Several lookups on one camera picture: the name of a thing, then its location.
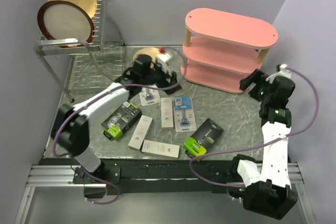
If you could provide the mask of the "pink three-tier shelf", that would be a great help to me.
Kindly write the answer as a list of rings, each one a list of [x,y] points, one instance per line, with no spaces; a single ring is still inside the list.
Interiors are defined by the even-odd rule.
[[[261,68],[277,40],[276,28],[262,19],[193,9],[185,17],[181,73],[189,82],[240,94],[240,80]]]

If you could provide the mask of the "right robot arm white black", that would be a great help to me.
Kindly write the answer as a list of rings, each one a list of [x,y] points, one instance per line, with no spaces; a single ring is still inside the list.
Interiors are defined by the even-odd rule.
[[[238,154],[230,170],[231,178],[244,182],[243,207],[246,210],[281,220],[298,200],[291,188],[288,172],[288,137],[291,132],[291,112],[286,107],[295,89],[291,74],[280,70],[267,75],[255,70],[240,81],[245,91],[255,86],[249,95],[260,102],[259,116],[264,138],[261,168],[253,158]]]

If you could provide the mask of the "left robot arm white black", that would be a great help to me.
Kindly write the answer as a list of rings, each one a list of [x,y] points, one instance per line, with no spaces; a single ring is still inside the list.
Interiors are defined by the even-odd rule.
[[[51,138],[53,146],[60,145],[85,170],[85,176],[93,183],[104,177],[101,159],[93,152],[90,144],[90,126],[109,108],[122,105],[143,88],[162,90],[171,94],[181,89],[175,71],[169,71],[161,63],[142,63],[136,60],[108,88],[85,102],[59,107],[54,121]]]

